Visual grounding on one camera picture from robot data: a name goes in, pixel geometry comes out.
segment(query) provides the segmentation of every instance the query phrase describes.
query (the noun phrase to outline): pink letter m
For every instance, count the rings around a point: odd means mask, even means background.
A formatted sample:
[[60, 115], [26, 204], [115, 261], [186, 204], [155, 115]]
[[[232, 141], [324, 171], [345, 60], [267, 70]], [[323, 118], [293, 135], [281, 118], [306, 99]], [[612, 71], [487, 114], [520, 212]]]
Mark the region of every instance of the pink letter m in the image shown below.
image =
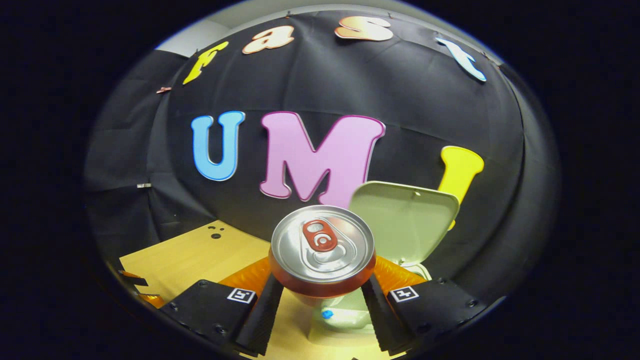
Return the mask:
[[260, 184], [265, 195], [286, 199], [291, 188], [285, 184], [285, 169], [302, 201], [309, 201], [327, 173], [321, 204], [348, 208], [356, 188], [367, 180], [371, 152], [385, 134], [379, 120], [357, 115], [335, 122], [318, 150], [314, 150], [300, 116], [289, 111], [268, 113], [262, 126], [269, 133], [266, 180]]

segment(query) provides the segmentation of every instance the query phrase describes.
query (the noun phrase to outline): aluminum can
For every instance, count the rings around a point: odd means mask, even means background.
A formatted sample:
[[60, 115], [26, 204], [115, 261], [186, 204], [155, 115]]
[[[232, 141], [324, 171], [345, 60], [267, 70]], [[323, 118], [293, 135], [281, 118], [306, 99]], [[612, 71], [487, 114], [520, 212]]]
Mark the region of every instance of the aluminum can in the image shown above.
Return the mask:
[[307, 206], [276, 226], [269, 264], [275, 278], [295, 293], [315, 299], [339, 297], [357, 290], [373, 274], [373, 234], [346, 209]]

